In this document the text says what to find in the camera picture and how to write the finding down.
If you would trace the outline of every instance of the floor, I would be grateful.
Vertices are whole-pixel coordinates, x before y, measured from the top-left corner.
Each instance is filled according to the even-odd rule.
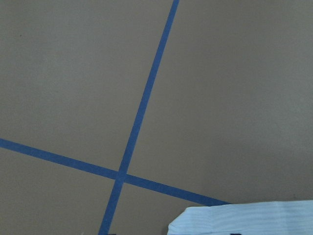
[[[189,206],[312,200],[312,11],[1,1],[0,234],[165,235]]]

